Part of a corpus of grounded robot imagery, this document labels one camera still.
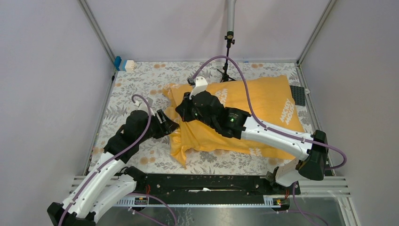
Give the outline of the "orange pillowcase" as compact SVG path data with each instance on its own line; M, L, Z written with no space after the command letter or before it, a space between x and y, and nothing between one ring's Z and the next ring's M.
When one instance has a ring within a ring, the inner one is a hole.
M286 129L304 131L286 76L261 77L248 81L247 85L253 110L259 119ZM186 164L186 151L191 148L204 152L227 150L269 158L294 159L294 156L280 149L256 141L222 137L200 121L182 122L175 108L181 104L184 93L191 90L189 84L170 83L162 91L171 101L171 106L166 109L166 115L179 123L181 129L181 135L170 135L170 154L180 164ZM211 83L207 91L217 96L226 107L249 111L244 84L241 81Z

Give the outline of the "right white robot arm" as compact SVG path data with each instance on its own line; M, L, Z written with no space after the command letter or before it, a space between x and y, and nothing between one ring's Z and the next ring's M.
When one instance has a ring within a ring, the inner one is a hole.
M176 112L184 122L200 121L223 137L260 142L294 156L294 160L277 167L271 174L270 188L276 194L283 193L301 179L324 179L328 148L325 146L326 134L320 130L310 134L267 126L249 112L225 107L207 91L193 97L186 92Z

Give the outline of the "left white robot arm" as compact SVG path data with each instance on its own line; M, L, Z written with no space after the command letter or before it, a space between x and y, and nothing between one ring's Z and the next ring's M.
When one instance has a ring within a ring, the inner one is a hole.
M116 134L108 140L96 166L62 203L53 202L47 209L55 226L94 226L100 218L128 193L145 190L140 176L123 175L110 187L111 178L126 166L142 142L170 135L179 127L162 110L147 113L134 110Z

